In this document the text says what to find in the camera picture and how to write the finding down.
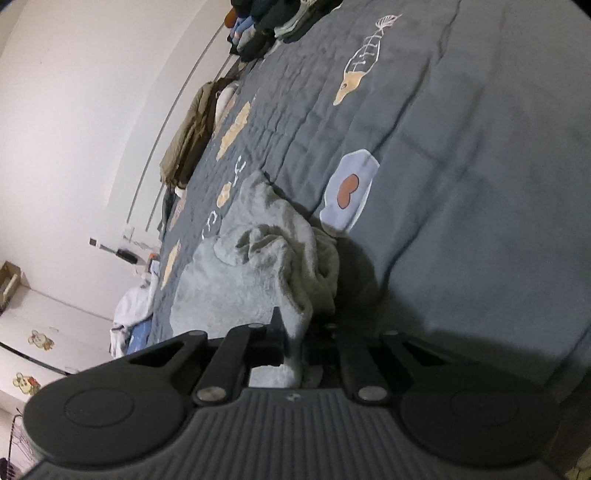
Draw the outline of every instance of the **cardboard box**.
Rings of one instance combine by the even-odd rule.
[[[0,267],[0,315],[8,307],[8,302],[20,284],[21,269],[10,262],[4,262]]]

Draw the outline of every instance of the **wall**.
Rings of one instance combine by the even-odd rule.
[[[10,38],[12,29],[17,24],[18,17],[25,7],[27,0],[13,0],[2,12],[0,12],[0,54]]]
[[[228,29],[223,26],[227,13],[227,3],[205,0],[152,84],[125,146],[108,210],[113,219],[127,220],[135,228],[137,241],[158,242],[164,190],[160,161],[195,92],[204,83],[224,76],[238,60],[228,55]]]
[[[0,410],[0,458],[8,457],[8,443],[10,442],[10,428],[12,415]]]
[[[0,261],[111,318],[135,269],[105,206],[146,95],[202,2],[29,0],[0,57]]]

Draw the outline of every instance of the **black device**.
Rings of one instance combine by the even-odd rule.
[[[42,458],[27,479],[560,478],[540,459],[558,407],[526,380],[402,333],[313,322],[304,362],[335,386],[248,388],[286,348],[275,309],[268,326],[185,333],[46,386],[24,411]]]

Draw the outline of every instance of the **white cloth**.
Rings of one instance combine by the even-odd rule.
[[[253,37],[256,35],[256,28],[255,26],[251,26],[249,28],[247,28],[244,33],[242,34],[242,36],[240,37],[240,41],[238,42],[238,45],[236,46],[236,49],[241,52],[242,50],[244,50],[244,47],[246,47],[246,44],[248,42],[250,42]]]
[[[291,17],[285,24],[275,27],[275,37],[281,38],[295,30],[298,26],[300,20],[304,17],[306,12],[310,9],[312,5],[316,3],[316,0],[300,0],[300,8],[296,12],[296,14]]]
[[[232,82],[220,92],[219,96],[217,97],[216,115],[213,123],[214,125],[219,124],[222,118],[223,110],[226,108],[226,105],[230,101],[230,98],[232,98],[232,95],[234,95],[234,92],[236,92],[237,88],[238,82]]]
[[[153,271],[138,287],[130,288],[117,304],[111,328],[111,355],[125,355],[134,326],[143,322],[154,311],[154,297],[158,287],[158,275]]]

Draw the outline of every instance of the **cartoon sticker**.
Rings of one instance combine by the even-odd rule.
[[[220,144],[220,150],[217,152],[216,161],[219,161],[220,158],[224,156],[226,150],[232,145],[235,138],[238,134],[242,131],[242,129],[246,126],[246,122],[248,120],[248,114],[251,111],[251,104],[250,102],[246,102],[242,109],[238,112],[234,123],[228,128],[228,131],[222,137],[222,143]]]
[[[384,28],[391,27],[402,15],[386,15],[380,18],[375,26],[377,30],[373,35],[365,37],[361,48],[355,52],[345,66],[343,72],[343,83],[336,92],[333,105],[338,105],[348,93],[353,92],[379,59],[379,46],[384,36]]]
[[[367,202],[378,161],[367,150],[347,153],[324,191],[320,211],[322,228],[330,236],[345,236],[355,225]]]
[[[168,283],[168,279],[170,278],[170,274],[173,272],[173,265],[174,261],[177,259],[178,253],[181,250],[181,241],[179,240],[177,244],[173,247],[173,249],[168,254],[168,261],[166,262],[166,269],[164,270],[164,277],[162,279],[162,286],[160,290],[163,290],[166,284]]]
[[[209,212],[209,215],[207,216],[207,222],[205,223],[205,226],[207,227],[207,233],[212,231],[212,226],[216,224],[218,218],[219,215],[215,210]],[[201,240],[205,240],[205,227],[201,230]]]
[[[232,182],[229,181],[228,183],[225,183],[224,186],[222,187],[222,191],[220,192],[220,195],[217,196],[217,208],[222,208],[226,202],[230,199],[230,189],[232,188]]]
[[[12,379],[12,384],[17,388],[20,388],[21,392],[25,395],[33,396],[41,390],[41,385],[37,380],[33,377],[26,377],[22,373],[17,373],[17,376]]]
[[[45,333],[39,333],[36,330],[31,330],[31,336],[28,338],[30,345],[35,345],[45,351],[51,350],[55,343]]]

